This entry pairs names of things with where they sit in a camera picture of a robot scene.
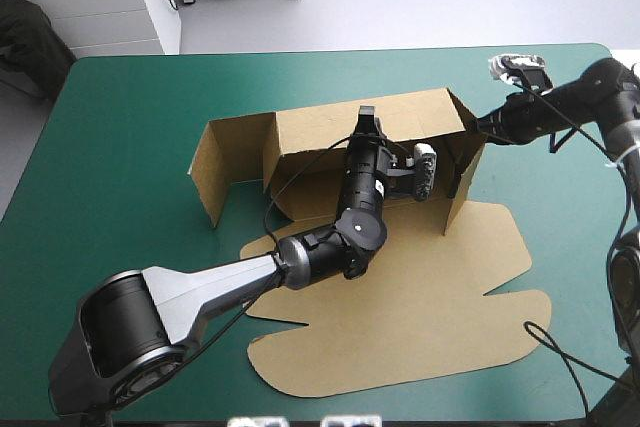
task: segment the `white desk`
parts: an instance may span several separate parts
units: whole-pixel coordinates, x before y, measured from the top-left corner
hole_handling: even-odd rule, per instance
[[[180,53],[180,16],[169,0],[28,0],[77,57]]]

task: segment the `robotic arm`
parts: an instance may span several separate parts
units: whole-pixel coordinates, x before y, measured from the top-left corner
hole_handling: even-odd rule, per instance
[[[212,318],[283,285],[364,274],[387,238],[385,197],[423,201],[433,187],[436,153],[428,144],[416,144],[400,168],[388,143],[374,108],[361,107],[333,224],[284,237],[259,257],[189,274],[123,272],[89,292],[49,370],[57,414],[108,424],[110,411],[159,387],[198,352]]]
[[[499,145],[528,144],[550,135],[555,153],[576,132],[567,119],[578,126],[596,122],[607,154],[624,168],[640,220],[640,80],[620,62],[605,58],[579,79],[554,88],[544,68],[544,60],[534,55],[491,59],[493,77],[518,83],[524,92],[509,95],[502,107],[478,119],[478,130]],[[565,129],[570,130],[556,142],[556,133]],[[620,347],[633,354],[640,351],[640,226],[623,235],[615,248],[610,270],[614,314],[619,312],[614,315],[616,331]]]

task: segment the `cardboard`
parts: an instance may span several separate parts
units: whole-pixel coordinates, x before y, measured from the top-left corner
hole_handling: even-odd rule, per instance
[[[361,279],[279,289],[252,307],[253,316],[309,325],[255,340],[249,357],[256,371],[282,392],[318,397],[501,365],[531,352],[536,342],[522,322],[548,326],[551,304],[538,291],[485,295],[531,261],[505,207],[466,201],[485,136],[473,133],[475,118],[447,89],[208,122],[190,174],[213,225],[231,183],[262,178],[273,196],[353,132],[361,105],[375,106],[389,139],[409,150],[431,144],[434,191],[420,204],[385,201],[388,240]],[[294,221],[278,235],[334,220],[345,148],[327,153],[278,198]],[[271,249],[264,238],[242,255]]]
[[[265,189],[277,192],[309,159],[353,132],[361,105],[375,106],[389,139],[409,149],[422,141],[434,147],[438,172],[431,198],[458,199],[451,215],[447,213],[446,228],[466,198],[468,185],[462,180],[470,182],[473,160],[485,139],[467,132],[465,125],[473,115],[447,89],[209,121],[189,173],[213,225],[231,183],[263,179]],[[288,218],[303,220],[335,212],[345,148],[346,143],[330,152],[279,197],[277,206]],[[389,205],[406,202],[390,201]]]
[[[551,302],[529,290],[486,295],[531,259],[506,207],[466,201],[446,236],[451,200],[388,207],[389,238],[356,280],[335,276],[263,296],[249,315],[308,324],[255,339],[256,372],[281,392],[323,397],[507,364],[537,342],[522,323],[548,327]],[[295,222],[279,236],[330,222]],[[242,249],[270,250],[262,238]]]

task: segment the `green table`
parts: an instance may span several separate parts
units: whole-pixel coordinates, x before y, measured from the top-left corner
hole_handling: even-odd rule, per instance
[[[262,235],[259,182],[232,188],[212,230],[187,167],[210,118],[449,86],[476,114],[510,89],[487,59],[543,55],[563,83],[609,55],[599,45],[83,59],[74,67],[0,224],[0,418],[51,418],[47,369],[81,294],[122,270],[191,271],[237,258]],[[567,350],[619,374],[604,257],[624,191],[581,138],[558,154],[546,139],[488,146],[470,197],[506,204],[533,257],[499,291],[540,288]],[[325,399],[271,389],[249,341],[283,324],[242,319],[165,388],[116,418],[224,419],[379,412],[386,419],[559,419],[581,414],[561,360],[543,348],[514,364]],[[579,371],[593,403],[609,382]]]

